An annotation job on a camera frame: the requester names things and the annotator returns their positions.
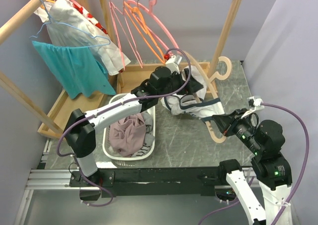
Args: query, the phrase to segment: laundry basket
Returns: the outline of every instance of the laundry basket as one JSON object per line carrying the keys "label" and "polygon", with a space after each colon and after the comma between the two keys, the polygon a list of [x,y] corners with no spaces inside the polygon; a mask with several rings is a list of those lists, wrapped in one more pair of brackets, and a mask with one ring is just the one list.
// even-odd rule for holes
{"label": "laundry basket", "polygon": [[[114,101],[119,100],[120,98],[124,97],[126,95],[126,93],[121,93],[118,95],[115,95],[110,101],[109,103],[112,103]],[[156,111],[155,111],[155,107],[152,107],[150,109],[147,110],[147,112],[153,117],[154,119],[154,126],[153,126],[153,131],[151,132],[153,134],[154,137],[156,137]],[[120,160],[120,161],[132,161],[132,160],[141,160],[141,159],[145,159],[147,158],[149,155],[151,155],[151,153],[154,151],[155,149],[155,141],[156,139],[154,139],[154,142],[150,148],[150,150],[148,150],[144,155],[142,156],[138,156],[138,157],[122,157],[119,153],[115,152],[109,142],[109,129],[110,127],[105,128],[104,130],[104,137],[103,137],[103,151],[104,153],[111,159],[114,160]],[[122,162],[118,162],[116,163],[118,165],[127,165],[125,163]]]}

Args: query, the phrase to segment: marble table top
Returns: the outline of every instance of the marble table top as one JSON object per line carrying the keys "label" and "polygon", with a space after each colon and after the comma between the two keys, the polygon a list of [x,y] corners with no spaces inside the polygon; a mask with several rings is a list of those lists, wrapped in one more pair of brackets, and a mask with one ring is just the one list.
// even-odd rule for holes
{"label": "marble table top", "polygon": [[[218,65],[223,74],[226,66]],[[216,81],[218,95],[225,113],[247,107],[247,98],[251,96],[241,63],[233,61],[233,71],[224,81]],[[118,161],[108,158],[102,149],[103,131],[96,134],[94,157],[97,166],[116,167],[197,167],[218,166],[220,161],[237,159],[241,165],[250,165],[251,152],[235,136],[224,143],[215,143],[206,125],[190,115],[172,116],[161,103],[156,105],[156,142],[153,153],[144,160]],[[66,169],[73,162],[71,157],[58,157],[57,140],[52,140],[45,169]],[[66,142],[61,145],[61,153],[71,152]]]}

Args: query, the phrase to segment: teal cloth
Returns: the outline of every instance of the teal cloth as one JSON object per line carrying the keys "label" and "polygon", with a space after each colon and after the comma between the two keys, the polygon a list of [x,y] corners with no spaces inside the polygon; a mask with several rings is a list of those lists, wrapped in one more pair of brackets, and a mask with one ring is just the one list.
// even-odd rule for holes
{"label": "teal cloth", "polygon": [[32,44],[71,99],[79,93],[89,97],[96,90],[116,94],[108,82],[106,69],[89,47],[61,47],[37,41]]}

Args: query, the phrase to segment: purple cable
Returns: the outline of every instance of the purple cable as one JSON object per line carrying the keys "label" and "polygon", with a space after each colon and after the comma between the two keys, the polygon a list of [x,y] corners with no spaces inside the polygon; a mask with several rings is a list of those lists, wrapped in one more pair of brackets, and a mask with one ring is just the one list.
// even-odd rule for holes
{"label": "purple cable", "polygon": [[[188,75],[186,81],[184,82],[184,84],[183,84],[179,89],[177,89],[176,91],[171,92],[171,93],[167,93],[167,94],[163,94],[163,95],[153,95],[153,96],[144,96],[144,97],[130,98],[130,99],[127,99],[126,101],[124,101],[123,104],[128,103],[128,102],[131,102],[131,101],[135,101],[135,100],[142,100],[142,99],[149,99],[149,98],[168,97],[168,96],[171,96],[171,95],[173,95],[173,94],[175,94],[175,93],[180,92],[180,91],[188,84],[188,82],[190,81],[190,78],[191,78],[191,62],[190,62],[189,58],[187,57],[187,55],[186,55],[182,50],[180,50],[180,49],[178,49],[178,48],[168,49],[167,52],[166,52],[166,54],[168,54],[168,53],[169,53],[170,51],[172,51],[172,50],[176,50],[176,51],[180,52],[180,53],[184,56],[184,58],[186,59],[188,65],[189,65],[189,75]],[[111,107],[109,107],[109,108],[106,108],[106,109],[104,109],[104,110],[101,110],[100,112],[97,113],[97,115],[103,114],[103,113],[105,113],[105,112],[107,112],[107,111],[109,111],[109,110],[111,110],[111,109],[114,109],[114,108],[120,106],[120,105],[122,105],[122,103],[117,103],[117,104],[115,104],[115,105],[113,105],[113,106],[111,106]],[[61,143],[62,143],[64,137],[65,137],[75,126],[77,126],[78,124],[80,124],[80,123],[82,123],[82,122],[84,122],[84,121],[87,121],[87,120],[89,120],[89,119],[92,119],[93,117],[95,117],[95,115],[91,115],[91,116],[89,116],[89,117],[85,117],[85,118],[83,118],[83,119],[80,119],[79,121],[73,123],[70,127],[68,127],[68,128],[63,132],[61,138],[59,139],[58,146],[57,146],[57,148],[56,148],[56,154],[57,154],[58,156],[60,156],[60,157],[65,157],[65,156],[69,156],[69,155],[73,156],[73,157],[74,157],[74,160],[75,160],[75,163],[76,163],[77,166],[79,167],[79,163],[78,163],[78,161],[77,161],[77,159],[76,159],[75,154],[74,154],[74,153],[61,154],[61,153],[60,153],[60,146],[61,146]],[[87,179],[86,176],[83,174],[83,172],[82,172],[81,169],[79,169],[79,172],[80,172],[81,176],[83,177],[83,179],[84,179],[85,181],[87,181],[89,184],[91,184],[91,185],[93,185],[93,186],[95,186],[95,187],[100,188],[101,190],[105,191],[106,193],[108,193],[108,194],[110,195],[110,200],[109,200],[107,203],[105,203],[105,204],[89,204],[89,203],[87,203],[87,202],[84,202],[84,203],[87,204],[87,205],[89,205],[89,206],[92,206],[92,207],[103,207],[103,206],[109,205],[109,204],[112,202],[113,198],[114,198],[114,196],[112,195],[112,193],[111,193],[109,190],[107,190],[107,189],[105,189],[105,188],[103,188],[103,187],[101,187],[101,186],[99,186],[99,185],[97,185],[97,184],[91,182],[89,179]]]}
{"label": "purple cable", "polygon": [[[305,126],[305,123],[303,122],[303,120],[294,112],[292,112],[291,110],[285,108],[285,107],[281,107],[281,106],[277,106],[277,105],[274,105],[274,104],[269,104],[269,103],[262,103],[261,105],[263,106],[267,106],[267,107],[274,107],[274,108],[278,108],[278,109],[281,109],[285,112],[288,112],[290,114],[292,114],[299,122],[300,124],[302,125],[303,129],[304,129],[304,133],[305,133],[305,139],[306,139],[306,150],[305,150],[305,157],[304,157],[304,162],[303,162],[303,165],[302,165],[302,169],[300,171],[300,174],[299,174],[299,177],[296,181],[296,184],[295,186],[293,187],[292,191],[290,192],[290,195],[287,197],[286,199],[286,202],[289,203],[290,200],[292,199],[292,197],[294,196],[296,190],[298,189],[299,185],[300,185],[300,182],[302,181],[303,179],[303,176],[304,176],[304,173],[305,173],[305,169],[306,169],[306,165],[307,165],[307,160],[308,160],[308,155],[309,155],[309,134],[308,134],[308,131],[307,131],[307,128]],[[277,223],[277,221],[279,220],[280,216],[283,214],[284,210],[285,210],[285,206],[283,206],[278,214],[276,215],[275,219],[273,220],[272,224],[271,225],[275,225]]]}
{"label": "purple cable", "polygon": [[[248,185],[251,186],[252,182],[254,180],[254,177],[251,178],[251,180],[249,181]],[[201,223],[203,222],[204,219],[206,219],[207,217],[211,216],[212,214],[216,214],[217,212],[220,212],[220,211],[223,211],[225,209],[229,209],[229,208],[232,208],[234,207],[235,205],[239,204],[239,199],[236,198],[237,201],[235,203],[232,203],[231,205],[229,206],[226,206],[226,207],[223,207],[223,208],[220,208],[220,209],[216,209],[210,213],[208,213],[206,216],[204,216],[203,218],[201,218],[201,220],[199,221],[198,225],[201,225]]]}

